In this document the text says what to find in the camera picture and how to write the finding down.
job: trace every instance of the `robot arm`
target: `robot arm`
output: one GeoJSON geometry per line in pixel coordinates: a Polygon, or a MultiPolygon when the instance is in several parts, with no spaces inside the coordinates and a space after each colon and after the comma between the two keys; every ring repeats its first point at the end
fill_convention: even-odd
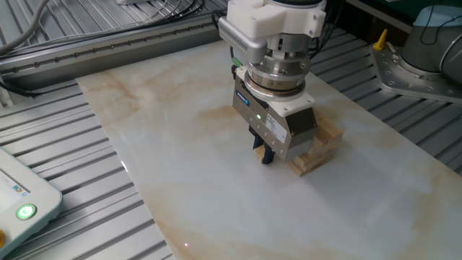
{"type": "Polygon", "coordinates": [[[309,151],[317,132],[314,99],[305,91],[311,40],[321,35],[326,0],[232,0],[220,36],[244,55],[233,107],[272,161],[309,151]]]}

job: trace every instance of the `white marble slab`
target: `white marble slab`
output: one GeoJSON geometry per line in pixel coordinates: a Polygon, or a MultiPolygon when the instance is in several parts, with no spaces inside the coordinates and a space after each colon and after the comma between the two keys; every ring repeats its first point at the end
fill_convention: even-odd
{"type": "Polygon", "coordinates": [[[213,43],[78,79],[178,260],[462,259],[462,178],[313,75],[329,164],[260,165],[213,43]]]}

